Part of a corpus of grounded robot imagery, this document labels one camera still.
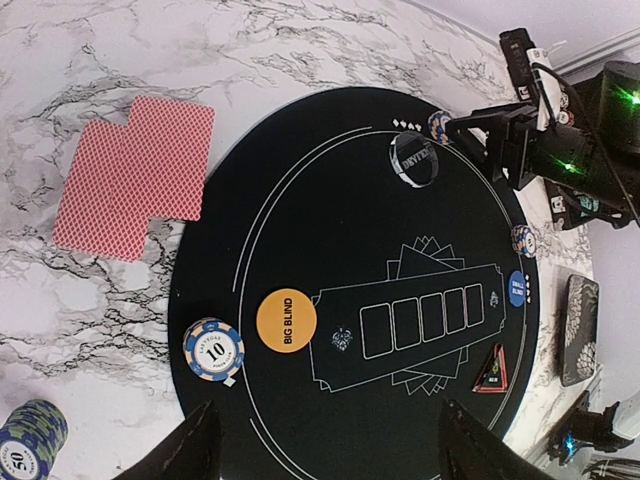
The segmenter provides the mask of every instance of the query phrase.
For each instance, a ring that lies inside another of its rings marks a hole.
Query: orange big blind button
[[[318,325],[313,302],[292,288],[276,290],[258,308],[258,335],[271,350],[293,353],[306,347]]]

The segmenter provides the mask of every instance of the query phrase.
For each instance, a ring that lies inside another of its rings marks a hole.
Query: poker chip
[[[560,108],[563,110],[569,108],[569,95],[565,92],[562,92],[562,95],[560,96]]]
[[[558,123],[561,125],[573,126],[576,123],[576,117],[568,110],[562,110],[558,114]]]
[[[69,427],[62,412],[45,400],[14,410],[0,429],[0,478],[45,480]]]
[[[527,258],[536,256],[536,236],[527,225],[518,225],[511,230],[513,249]]]
[[[203,318],[187,329],[184,355],[193,372],[203,380],[235,383],[233,375],[244,362],[244,342],[238,332],[216,318]]]
[[[444,110],[438,110],[433,113],[427,120],[427,128],[431,132],[431,137],[440,145],[448,145],[449,137],[447,136],[447,122],[451,120],[451,115]]]

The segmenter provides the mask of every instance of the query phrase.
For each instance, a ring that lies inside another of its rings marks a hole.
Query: blue and white poker chip
[[[562,92],[562,95],[560,95],[560,108],[569,108],[569,95],[567,95],[565,92]]]
[[[203,380],[231,387],[233,375],[244,363],[244,342],[238,332],[216,318],[203,318],[187,329],[184,355],[193,372]]]
[[[42,480],[49,476],[49,461],[36,452],[30,442],[15,438],[7,430],[0,432],[0,478]]]
[[[527,258],[536,256],[536,236],[527,225],[518,225],[511,230],[513,249]]]
[[[440,145],[448,145],[449,137],[447,136],[447,122],[451,120],[451,115],[444,110],[438,110],[432,114],[427,120],[427,128],[431,133],[431,137]]]

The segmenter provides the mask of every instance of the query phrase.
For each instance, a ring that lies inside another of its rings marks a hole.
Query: black plastic part
[[[467,143],[463,137],[465,130],[479,128],[487,132],[486,153],[473,155],[478,168],[493,182],[503,177],[503,169],[506,168],[509,186],[521,190],[535,178],[530,171],[528,157],[536,141],[536,117],[537,109],[528,103],[474,110],[468,117],[450,120],[446,127],[447,135],[464,148]]]
[[[558,125],[555,132],[547,130],[537,137],[531,152],[533,173],[586,193],[619,211],[629,209],[591,135],[575,127]],[[619,161],[621,158],[621,155],[613,158],[615,168],[638,209],[640,171],[629,162]]]
[[[548,179],[545,179],[544,186],[556,229],[571,230],[594,219],[602,220],[619,229],[629,225],[632,220],[628,212],[619,212],[589,195],[567,189]],[[559,202],[558,197],[562,198],[562,205],[554,207]]]
[[[114,480],[219,480],[221,443],[220,417],[206,402]]]
[[[478,422],[462,405],[445,401],[439,420],[441,480],[551,480]]]
[[[507,60],[511,83],[516,88],[518,98],[520,101],[530,100],[537,104],[538,90],[535,87],[533,72],[527,57],[527,50],[535,47],[526,28],[517,28],[500,34],[500,48]]]
[[[548,453],[551,459],[558,459],[560,465],[568,463],[573,454],[584,446],[607,453],[617,452],[633,444],[615,435],[612,431],[613,417],[620,402],[606,408],[603,413],[589,411],[589,391],[585,390],[573,406],[558,421],[549,434]],[[573,448],[567,447],[571,439]]]
[[[640,65],[605,64],[598,129],[610,146],[640,154]]]

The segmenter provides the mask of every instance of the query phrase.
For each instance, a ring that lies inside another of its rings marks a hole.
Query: green led light
[[[554,160],[556,161],[556,163],[558,165],[560,165],[562,168],[564,168],[564,170],[566,172],[574,173],[576,175],[584,175],[584,172],[582,170],[580,170],[578,167],[576,167],[573,163],[563,162],[559,158],[555,158],[555,157],[554,157]]]
[[[613,93],[616,97],[621,98],[625,102],[629,102],[633,106],[640,105],[640,92],[630,93],[620,87],[616,87]]]

